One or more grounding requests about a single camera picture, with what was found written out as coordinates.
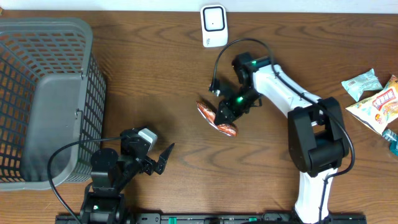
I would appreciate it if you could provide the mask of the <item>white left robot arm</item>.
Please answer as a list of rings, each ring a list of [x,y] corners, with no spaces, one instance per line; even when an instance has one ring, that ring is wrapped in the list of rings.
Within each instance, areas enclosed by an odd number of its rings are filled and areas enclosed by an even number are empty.
[[[104,148],[91,156],[92,183],[85,189],[80,210],[82,223],[135,223],[134,215],[126,207],[123,189],[137,174],[162,174],[175,146],[172,143],[155,161],[147,155],[157,141],[151,130],[125,129],[118,139],[120,153]]]

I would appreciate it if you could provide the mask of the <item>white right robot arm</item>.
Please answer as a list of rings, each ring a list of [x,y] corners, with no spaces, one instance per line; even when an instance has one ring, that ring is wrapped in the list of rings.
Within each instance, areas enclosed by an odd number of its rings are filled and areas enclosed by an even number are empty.
[[[287,118],[289,154],[300,172],[296,220],[325,222],[331,182],[342,174],[342,160],[352,149],[340,104],[333,97],[323,99],[299,86],[271,55],[254,59],[246,52],[237,55],[231,65],[241,87],[235,92],[218,78],[212,79],[209,90],[224,97],[214,126],[230,125],[262,96],[269,99]]]

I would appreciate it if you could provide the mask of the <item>yellow wiper bag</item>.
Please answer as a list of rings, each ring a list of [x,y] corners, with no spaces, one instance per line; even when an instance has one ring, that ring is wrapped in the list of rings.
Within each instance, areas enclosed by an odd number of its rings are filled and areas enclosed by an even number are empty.
[[[392,75],[385,87],[346,110],[375,133],[381,135],[397,119],[397,77]]]

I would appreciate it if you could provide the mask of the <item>teal wet wipes pack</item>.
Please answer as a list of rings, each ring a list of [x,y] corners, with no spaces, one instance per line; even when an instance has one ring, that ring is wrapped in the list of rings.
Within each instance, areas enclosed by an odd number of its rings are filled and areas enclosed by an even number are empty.
[[[355,102],[360,100],[364,91],[376,91],[383,89],[373,68],[354,78],[342,81],[341,85]]]

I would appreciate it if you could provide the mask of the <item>blue mouthwash bottle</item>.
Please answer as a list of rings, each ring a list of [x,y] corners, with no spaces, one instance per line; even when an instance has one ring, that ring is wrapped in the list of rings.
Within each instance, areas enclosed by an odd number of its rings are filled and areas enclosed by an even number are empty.
[[[397,156],[397,134],[391,129],[386,129],[383,131],[382,137],[389,142],[389,150]]]

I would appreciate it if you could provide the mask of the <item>orange Top chocolate bar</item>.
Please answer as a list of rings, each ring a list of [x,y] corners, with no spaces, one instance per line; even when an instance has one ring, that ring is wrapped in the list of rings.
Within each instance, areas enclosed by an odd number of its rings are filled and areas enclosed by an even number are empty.
[[[237,136],[238,130],[234,126],[230,124],[215,124],[216,113],[208,105],[202,101],[196,101],[196,104],[200,114],[213,128],[227,136]]]

